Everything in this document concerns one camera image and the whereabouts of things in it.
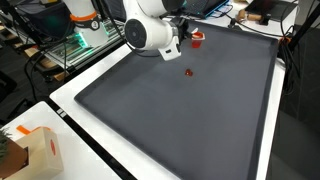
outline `white table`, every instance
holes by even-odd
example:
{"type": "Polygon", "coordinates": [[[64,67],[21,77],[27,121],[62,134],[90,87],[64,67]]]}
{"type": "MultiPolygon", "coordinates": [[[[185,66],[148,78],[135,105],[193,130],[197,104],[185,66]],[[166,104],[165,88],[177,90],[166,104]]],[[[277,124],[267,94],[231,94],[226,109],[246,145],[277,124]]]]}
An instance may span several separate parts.
{"type": "Polygon", "coordinates": [[[13,140],[24,136],[16,130],[19,125],[29,130],[47,126],[57,134],[64,171],[52,180],[121,179],[45,102],[4,126],[13,140]]]}
{"type": "MultiPolygon", "coordinates": [[[[230,16],[234,16],[238,13],[238,10],[244,8],[237,7],[237,5],[234,6],[234,10],[231,11],[230,16]]],[[[294,10],[285,19],[285,29],[294,24],[295,15],[296,10],[294,10]]],[[[223,17],[219,19],[209,19],[204,22],[226,27],[229,24],[230,19],[223,17]]],[[[281,34],[280,23],[278,22],[270,22],[269,26],[255,25],[254,22],[247,22],[246,25],[263,32],[279,35],[281,34]]],[[[100,143],[100,145],[106,151],[108,151],[115,159],[117,159],[137,179],[179,179],[74,101],[74,97],[81,90],[83,90],[109,68],[115,65],[129,52],[130,49],[128,47],[120,47],[109,56],[103,58],[97,64],[80,74],[78,77],[74,78],[72,81],[52,93],[50,98],[82,128],[84,128],[87,133],[89,133],[98,143],[100,143]]],[[[276,62],[272,79],[270,99],[268,102],[262,146],[260,150],[259,167],[256,178],[258,180],[265,179],[268,168],[285,73],[281,62],[281,60],[276,62]]]]}

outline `red cup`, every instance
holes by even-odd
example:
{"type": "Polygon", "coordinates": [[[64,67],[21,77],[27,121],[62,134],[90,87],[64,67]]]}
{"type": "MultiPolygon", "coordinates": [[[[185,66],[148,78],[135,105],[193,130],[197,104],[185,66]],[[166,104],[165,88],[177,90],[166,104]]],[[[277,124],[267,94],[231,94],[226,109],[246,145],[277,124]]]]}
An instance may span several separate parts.
{"type": "Polygon", "coordinates": [[[192,48],[199,48],[201,46],[202,41],[205,40],[204,33],[195,32],[192,34],[192,48]]]}

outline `black tray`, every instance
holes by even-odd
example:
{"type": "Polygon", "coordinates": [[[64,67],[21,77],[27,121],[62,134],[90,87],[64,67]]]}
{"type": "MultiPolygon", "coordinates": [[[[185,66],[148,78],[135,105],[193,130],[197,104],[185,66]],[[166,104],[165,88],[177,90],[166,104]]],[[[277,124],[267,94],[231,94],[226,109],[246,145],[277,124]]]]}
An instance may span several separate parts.
{"type": "Polygon", "coordinates": [[[255,179],[277,40],[195,27],[200,49],[185,40],[168,62],[130,53],[75,100],[182,179],[255,179]]]}

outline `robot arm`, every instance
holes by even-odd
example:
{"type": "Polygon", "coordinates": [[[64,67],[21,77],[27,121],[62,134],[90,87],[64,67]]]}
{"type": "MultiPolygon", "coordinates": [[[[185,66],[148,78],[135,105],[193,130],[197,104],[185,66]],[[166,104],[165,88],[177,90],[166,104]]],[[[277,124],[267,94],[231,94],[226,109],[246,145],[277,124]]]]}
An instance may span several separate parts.
{"type": "Polygon", "coordinates": [[[184,0],[123,0],[127,13],[125,36],[135,48],[158,49],[164,60],[181,56],[178,28],[159,18],[182,6],[184,0]]]}

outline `red object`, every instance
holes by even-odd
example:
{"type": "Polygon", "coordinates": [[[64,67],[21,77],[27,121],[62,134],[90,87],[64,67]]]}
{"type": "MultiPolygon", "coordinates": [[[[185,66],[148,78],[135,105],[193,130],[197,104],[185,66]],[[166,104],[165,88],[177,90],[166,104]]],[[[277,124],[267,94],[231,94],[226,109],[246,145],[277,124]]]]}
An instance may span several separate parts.
{"type": "Polygon", "coordinates": [[[52,139],[50,140],[50,145],[51,145],[51,150],[52,150],[53,155],[56,155],[56,147],[55,147],[52,139]]]}
{"type": "Polygon", "coordinates": [[[191,71],[191,69],[187,69],[185,75],[191,77],[193,75],[193,72],[191,71]]]}
{"type": "Polygon", "coordinates": [[[192,47],[199,48],[201,46],[204,34],[202,32],[195,32],[192,34],[192,47]]]}

